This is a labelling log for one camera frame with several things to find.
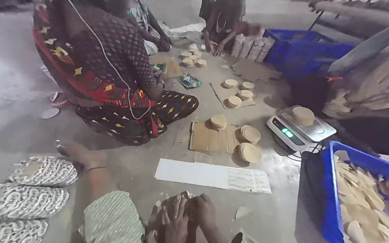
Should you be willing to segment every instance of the woman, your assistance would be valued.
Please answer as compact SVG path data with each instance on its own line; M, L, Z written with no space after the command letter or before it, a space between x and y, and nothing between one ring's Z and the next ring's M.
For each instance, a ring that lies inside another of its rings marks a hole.
M127 9L125 1L71 1L76 9L68 0L38 3L34 38L44 64L88 125L139 145L197 108L195 97L164 90L138 27L111 13Z
M205 19L204 39L207 51L213 42L218 44L214 56L222 56L223 50L232 49L236 35L251 36L259 33L259 24L243 22L246 14L245 0L202 0L199 17Z

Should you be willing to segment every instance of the concrete floor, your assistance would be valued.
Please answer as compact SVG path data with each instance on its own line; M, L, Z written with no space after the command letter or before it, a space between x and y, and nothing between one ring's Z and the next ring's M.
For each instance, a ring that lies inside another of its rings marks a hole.
M166 8L163 7L163 1L146 2L156 18L164 20L171 28L200 21L197 17L200 0L166 0ZM307 3L247 1L246 19L262 22L265 27L307 29L315 18L316 15L309 11ZM274 143L265 127L268 118L278 109L286 107L289 93L286 84L280 81L258 81L256 106L225 110L208 83L222 82L228 78L238 80L230 69L221 67L223 64L230 66L236 60L205 54L208 67L189 71L203 82L201 87L187 91L176 80L170 80L167 84L168 89L198 97L200 105L197 111L171 124L164 135L148 144L123 146L107 135L95 133L70 108L62 109L52 119L38 118L50 108L47 97L57 87L40 70L42 63L34 47L31 25L30 13L0 14L0 182L10 174L13 164L21 159L38 154L56 155L53 145L55 139L75 140L90 149L104 150L109 154L112 177L121 190L130 192L144 221L148 220L157 200L162 201L188 190L195 195L207 193L211 196L217 209L219 228L228 240L243 228L259 242L296 242L294 232L300 163L284 157L284 151ZM173 56L177 53L177 48L170 52ZM249 168L268 173L272 194L249 194L154 179L160 158L238 167L230 156L213 157L189 151L187 141L179 143L182 137L189 135L192 119L207 120L216 113L224 113L231 124L250 124L261 131L259 144L264 149L262 161ZM83 179L69 190L70 201L58 215L51 218L44 243L74 241L72 235L82 221L88 190ZM249 207L254 212L233 220L236 210L241 206Z

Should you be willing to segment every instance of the person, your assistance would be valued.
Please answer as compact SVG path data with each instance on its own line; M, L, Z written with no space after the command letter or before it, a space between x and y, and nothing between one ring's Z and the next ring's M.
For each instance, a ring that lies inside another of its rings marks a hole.
M199 17L205 19L207 24L203 30L207 51L212 50L213 44L218 44L214 56L222 56L224 49L232 49L236 35L252 36L259 33L259 24L242 21L245 14L245 0L202 0Z
M127 9L126 1L87 1L35 5L38 53L86 124L118 141L147 143L199 102L164 89L163 74L149 65L139 28L115 10Z
M78 143L61 145L58 150L83 164L91 188L90 204L84 210L86 242L140 242L143 228L139 215L128 193L119 191L112 181L106 154L90 151ZM191 200L197 202L196 217L208 243L225 243L217 228L215 208L209 196L202 194ZM172 214L166 207L163 208L165 243L186 242L189 220L184 213L186 203L186 198L178 196ZM145 235L145 240L147 243L156 243L156 236L155 231L150 231Z
M148 56L158 51L168 52L172 40L165 34L150 9L142 0L128 0L129 8L127 14L129 21L134 26L139 26L139 31L144 39L145 49Z

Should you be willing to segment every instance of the plastic bag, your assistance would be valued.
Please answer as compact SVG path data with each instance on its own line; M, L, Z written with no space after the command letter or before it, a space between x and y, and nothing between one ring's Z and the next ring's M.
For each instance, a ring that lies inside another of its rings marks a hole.
M190 74L179 76L176 78L186 90L194 89L201 86L201 82Z

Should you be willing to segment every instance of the blue plastic crate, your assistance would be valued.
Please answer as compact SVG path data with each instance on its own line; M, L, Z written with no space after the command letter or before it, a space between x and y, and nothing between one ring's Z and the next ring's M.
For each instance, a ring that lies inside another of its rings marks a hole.
M348 152L350 161L373 175L383 175L389 178L389 162L361 152L353 147L330 141L329 147L324 150L322 160L325 166L324 188L325 208L322 224L322 235L330 243L343 243L343 221L338 198L337 181L335 173L334 152L344 150Z
M354 48L337 44L316 31L267 29L263 36L275 40L265 61L290 82L308 75L324 77L335 60Z

